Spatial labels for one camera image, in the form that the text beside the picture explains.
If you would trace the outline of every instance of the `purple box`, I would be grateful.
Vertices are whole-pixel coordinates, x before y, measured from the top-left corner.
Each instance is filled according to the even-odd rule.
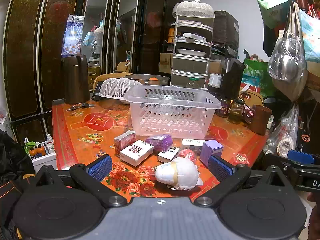
[[[169,134],[151,136],[145,139],[145,142],[153,145],[153,148],[159,152],[166,152],[173,145],[172,137]]]
[[[203,164],[208,167],[209,158],[211,155],[221,157],[223,145],[218,143],[216,140],[205,141],[202,145],[202,151],[200,154],[200,160]]]

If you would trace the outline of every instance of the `black circular disc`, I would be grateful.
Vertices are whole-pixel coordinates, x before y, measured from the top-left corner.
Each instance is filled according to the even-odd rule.
[[[93,195],[47,185],[25,192],[14,209],[13,219],[19,230],[31,238],[69,239],[95,227],[102,214],[103,208]]]
[[[251,239],[287,239],[298,233],[305,221],[306,211],[298,196],[293,194],[235,192],[219,207],[227,227]]]

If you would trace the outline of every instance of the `brown mug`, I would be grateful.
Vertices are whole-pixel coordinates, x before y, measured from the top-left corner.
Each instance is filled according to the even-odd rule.
[[[249,118],[248,113],[253,113],[253,117]],[[265,135],[269,118],[272,114],[272,110],[265,106],[253,105],[253,109],[247,109],[244,111],[244,119],[249,124],[249,129],[254,133]]]

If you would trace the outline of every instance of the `orange tablecloth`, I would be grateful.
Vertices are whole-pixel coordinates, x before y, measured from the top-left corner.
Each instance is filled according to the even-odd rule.
[[[137,168],[121,162],[115,156],[114,137],[132,130],[129,105],[113,99],[89,103],[95,104],[95,107],[70,112],[66,112],[70,105],[52,106],[53,138],[59,169],[76,163],[87,165],[98,158],[99,150],[103,150],[112,158],[113,171],[102,183],[128,200],[132,196],[189,196],[193,201],[219,183],[199,159],[196,165],[204,185],[196,186],[191,191],[172,191],[166,185],[155,182],[152,172],[161,164],[156,155],[148,157]],[[243,153],[253,165],[267,137],[251,132],[244,123],[235,125],[227,118],[214,115],[205,139],[215,139],[224,146],[222,157],[225,160],[233,163],[232,154]],[[180,145],[181,139],[174,139],[174,146]]]

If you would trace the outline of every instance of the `stacked food storage rack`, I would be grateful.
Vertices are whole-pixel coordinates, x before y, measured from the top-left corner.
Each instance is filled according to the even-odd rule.
[[[189,78],[195,78],[199,87],[206,87],[214,11],[200,0],[182,2],[176,11],[175,40],[170,85],[186,87]]]

